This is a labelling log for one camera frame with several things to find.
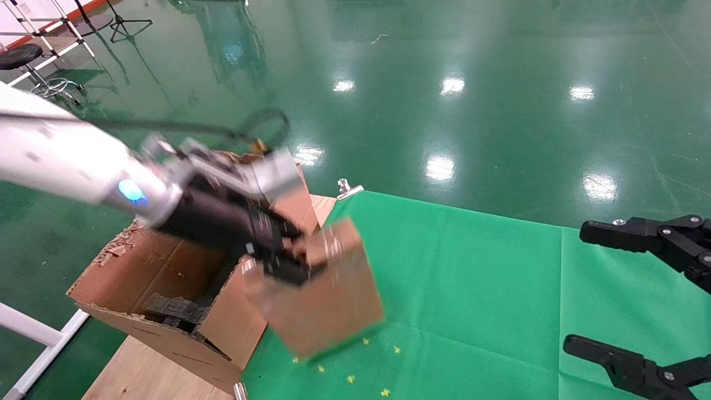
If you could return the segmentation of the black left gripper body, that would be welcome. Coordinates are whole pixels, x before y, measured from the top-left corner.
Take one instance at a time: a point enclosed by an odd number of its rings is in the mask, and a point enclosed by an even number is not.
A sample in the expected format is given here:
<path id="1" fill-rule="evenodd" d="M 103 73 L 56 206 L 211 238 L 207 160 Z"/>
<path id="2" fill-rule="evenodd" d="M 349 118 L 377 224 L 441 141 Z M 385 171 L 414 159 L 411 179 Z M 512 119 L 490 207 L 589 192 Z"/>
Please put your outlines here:
<path id="1" fill-rule="evenodd" d="M 251 241 L 278 249 L 284 239 L 274 240 L 274 219 L 286 218 L 234 190 L 193 178 L 158 231 L 220 249 L 233 250 Z"/>

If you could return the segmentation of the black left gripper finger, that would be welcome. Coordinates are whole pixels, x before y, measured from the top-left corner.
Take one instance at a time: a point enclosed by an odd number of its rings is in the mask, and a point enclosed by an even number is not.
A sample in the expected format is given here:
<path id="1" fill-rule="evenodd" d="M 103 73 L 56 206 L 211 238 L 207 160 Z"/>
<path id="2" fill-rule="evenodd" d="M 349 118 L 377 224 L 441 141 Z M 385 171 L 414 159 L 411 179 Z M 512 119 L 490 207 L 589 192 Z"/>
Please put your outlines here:
<path id="1" fill-rule="evenodd" d="M 304 231 L 298 228 L 294 223 L 287 219 L 272 220 L 272 236 L 274 240 L 279 239 L 297 239 L 304 235 Z"/>
<path id="2" fill-rule="evenodd" d="M 251 241 L 246 243 L 246 251 L 265 276 L 300 287 L 327 268 L 327 261 L 308 258 L 306 245 L 306 239 L 284 239 L 281 248 L 269 249 Z"/>

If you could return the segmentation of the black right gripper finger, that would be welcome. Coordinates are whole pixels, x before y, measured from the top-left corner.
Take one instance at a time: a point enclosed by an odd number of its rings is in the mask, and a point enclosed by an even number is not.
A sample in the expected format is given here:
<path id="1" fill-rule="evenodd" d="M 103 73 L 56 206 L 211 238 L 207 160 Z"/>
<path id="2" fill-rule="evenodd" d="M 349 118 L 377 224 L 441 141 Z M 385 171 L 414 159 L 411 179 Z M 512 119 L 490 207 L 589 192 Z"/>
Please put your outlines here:
<path id="1" fill-rule="evenodd" d="M 567 335 L 562 349 L 603 367 L 613 387 L 647 399 L 696 399 L 692 387 L 710 381 L 710 356 L 659 366 L 642 354 L 580 335 Z"/>
<path id="2" fill-rule="evenodd" d="M 640 217 L 613 223 L 585 221 L 579 238 L 633 253 L 650 253 L 706 293 L 710 292 L 710 220 L 686 215 L 668 221 Z"/>

